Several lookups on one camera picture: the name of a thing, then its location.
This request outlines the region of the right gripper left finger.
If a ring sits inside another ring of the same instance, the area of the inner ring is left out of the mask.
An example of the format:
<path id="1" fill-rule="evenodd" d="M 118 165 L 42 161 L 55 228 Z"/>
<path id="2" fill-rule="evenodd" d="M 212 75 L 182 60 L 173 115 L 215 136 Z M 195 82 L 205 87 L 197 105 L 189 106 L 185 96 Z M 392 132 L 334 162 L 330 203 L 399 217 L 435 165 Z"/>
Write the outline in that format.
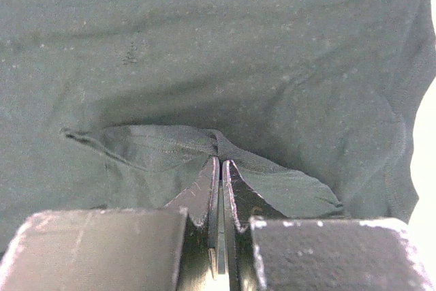
<path id="1" fill-rule="evenodd" d="M 210 156 L 193 183 L 164 205 L 165 209 L 187 209 L 191 225 L 194 226 L 192 235 L 197 242 L 190 248 L 198 250 L 205 258 L 207 270 L 213 279 L 219 273 L 219 184 L 220 162 L 217 157 Z"/>

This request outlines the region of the black t-shirt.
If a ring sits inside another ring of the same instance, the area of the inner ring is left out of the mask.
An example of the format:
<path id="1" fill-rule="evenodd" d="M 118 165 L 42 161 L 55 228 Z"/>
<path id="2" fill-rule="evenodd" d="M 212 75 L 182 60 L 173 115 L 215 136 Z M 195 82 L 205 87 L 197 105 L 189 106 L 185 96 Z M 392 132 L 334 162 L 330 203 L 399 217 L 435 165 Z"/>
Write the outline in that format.
<path id="1" fill-rule="evenodd" d="M 44 210 L 171 201 L 210 156 L 293 218 L 418 201 L 430 0 L 1 0 L 1 249 Z"/>

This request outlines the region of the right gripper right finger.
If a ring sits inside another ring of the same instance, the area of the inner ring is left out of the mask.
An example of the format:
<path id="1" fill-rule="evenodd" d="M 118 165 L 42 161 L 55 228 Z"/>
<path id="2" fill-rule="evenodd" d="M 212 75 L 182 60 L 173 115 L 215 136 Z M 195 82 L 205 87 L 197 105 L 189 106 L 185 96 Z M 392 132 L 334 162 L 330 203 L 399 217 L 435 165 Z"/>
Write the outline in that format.
<path id="1" fill-rule="evenodd" d="M 260 290 L 250 219 L 285 219 L 243 179 L 232 160 L 221 167 L 227 270 L 231 290 Z"/>

